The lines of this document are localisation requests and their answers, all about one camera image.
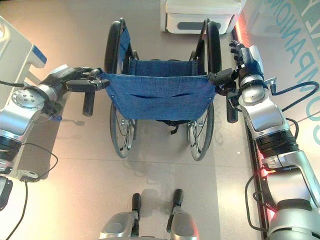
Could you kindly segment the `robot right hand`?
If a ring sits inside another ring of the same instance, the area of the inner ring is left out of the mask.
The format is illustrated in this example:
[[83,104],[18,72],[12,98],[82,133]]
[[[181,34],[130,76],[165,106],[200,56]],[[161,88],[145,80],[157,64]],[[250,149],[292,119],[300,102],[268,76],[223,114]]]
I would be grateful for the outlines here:
[[237,40],[231,40],[229,43],[230,52],[234,54],[236,60],[235,69],[228,68],[217,73],[208,73],[207,78],[211,84],[222,86],[238,80],[238,85],[259,80],[264,80],[264,67],[257,46],[246,47]]

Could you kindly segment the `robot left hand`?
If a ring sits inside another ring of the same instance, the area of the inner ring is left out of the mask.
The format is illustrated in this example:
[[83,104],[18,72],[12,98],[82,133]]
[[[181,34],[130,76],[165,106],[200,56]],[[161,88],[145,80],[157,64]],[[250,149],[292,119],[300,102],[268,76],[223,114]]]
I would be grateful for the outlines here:
[[108,79],[100,76],[102,73],[100,68],[65,67],[50,73],[41,83],[53,89],[58,96],[66,92],[92,93],[110,85]]

